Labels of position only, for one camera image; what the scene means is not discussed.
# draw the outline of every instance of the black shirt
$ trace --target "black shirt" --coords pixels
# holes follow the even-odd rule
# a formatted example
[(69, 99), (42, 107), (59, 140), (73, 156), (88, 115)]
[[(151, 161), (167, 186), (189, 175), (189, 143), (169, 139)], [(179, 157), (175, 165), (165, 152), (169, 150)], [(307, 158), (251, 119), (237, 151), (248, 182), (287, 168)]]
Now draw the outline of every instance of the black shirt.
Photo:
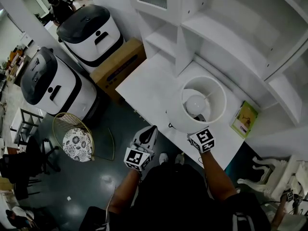
[(208, 196), (203, 177), (190, 165), (162, 164), (149, 171), (133, 207), (110, 213), (110, 230), (270, 231), (270, 223), (254, 194), (220, 203)]
[(62, 24), (74, 13), (70, 7), (73, 2), (70, 0), (59, 0), (59, 2), (60, 4), (58, 6), (51, 6), (49, 14), (51, 15), (52, 21), (56, 20), (58, 23)]

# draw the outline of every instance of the black robot lid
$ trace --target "black robot lid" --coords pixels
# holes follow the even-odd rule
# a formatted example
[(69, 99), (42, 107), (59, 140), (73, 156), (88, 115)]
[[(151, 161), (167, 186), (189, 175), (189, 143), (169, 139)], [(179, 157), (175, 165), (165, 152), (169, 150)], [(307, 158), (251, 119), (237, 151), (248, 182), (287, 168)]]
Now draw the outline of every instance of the black robot lid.
[(37, 104), (44, 96), (58, 69), (57, 59), (42, 47), (29, 62), (21, 78), (21, 91), (25, 100)]
[(57, 28), (57, 34), (65, 42), (78, 44), (94, 34), (109, 18), (110, 13), (105, 7), (84, 6)]

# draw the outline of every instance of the cardboard box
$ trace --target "cardboard box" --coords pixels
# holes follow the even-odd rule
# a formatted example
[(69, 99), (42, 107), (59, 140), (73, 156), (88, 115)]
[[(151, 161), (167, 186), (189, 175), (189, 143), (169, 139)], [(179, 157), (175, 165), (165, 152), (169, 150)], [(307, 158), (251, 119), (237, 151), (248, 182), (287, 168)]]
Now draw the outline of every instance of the cardboard box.
[(119, 103), (121, 95), (116, 91), (117, 86), (145, 59), (142, 42), (131, 38), (96, 67), (90, 77), (113, 101)]

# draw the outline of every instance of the sneaker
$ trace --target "sneaker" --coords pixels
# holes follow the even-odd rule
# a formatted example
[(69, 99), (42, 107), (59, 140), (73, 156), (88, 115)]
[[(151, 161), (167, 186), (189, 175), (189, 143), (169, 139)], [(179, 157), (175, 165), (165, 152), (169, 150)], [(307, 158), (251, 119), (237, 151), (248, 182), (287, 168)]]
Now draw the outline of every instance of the sneaker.
[(177, 157), (175, 158), (174, 164), (184, 164), (184, 155), (178, 154)]
[(167, 163), (169, 160), (167, 153), (161, 153), (159, 155), (159, 164), (161, 165), (162, 163)]

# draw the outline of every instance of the patterned cushion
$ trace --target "patterned cushion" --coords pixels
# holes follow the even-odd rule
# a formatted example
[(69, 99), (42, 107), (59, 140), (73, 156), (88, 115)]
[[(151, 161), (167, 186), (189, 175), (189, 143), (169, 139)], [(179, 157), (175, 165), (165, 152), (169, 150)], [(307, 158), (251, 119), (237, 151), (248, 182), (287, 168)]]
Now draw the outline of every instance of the patterned cushion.
[(92, 143), (88, 133), (80, 128), (69, 130), (63, 139), (63, 149), (72, 159), (79, 162), (91, 160)]

